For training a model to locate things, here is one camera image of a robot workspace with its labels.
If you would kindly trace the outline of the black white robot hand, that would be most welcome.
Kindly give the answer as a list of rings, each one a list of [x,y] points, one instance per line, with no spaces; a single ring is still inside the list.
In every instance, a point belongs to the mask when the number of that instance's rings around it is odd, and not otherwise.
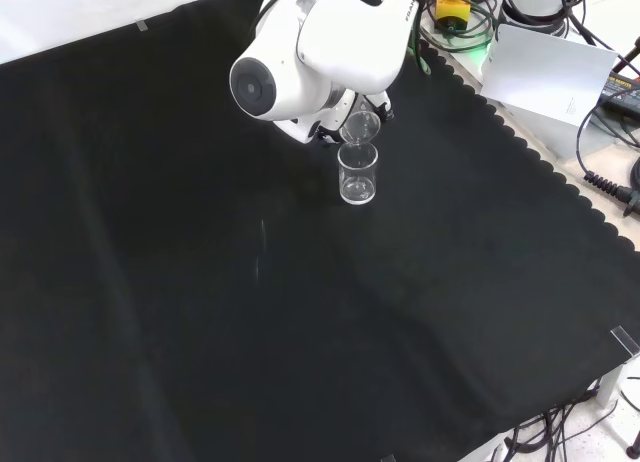
[[[361,95],[345,89],[340,98],[334,93],[325,107],[319,112],[300,116],[290,120],[274,121],[273,124],[291,139],[309,144],[321,141],[326,144],[341,144],[342,127],[347,119],[356,112],[373,112],[380,123],[393,118],[391,100],[386,92],[374,95]]]

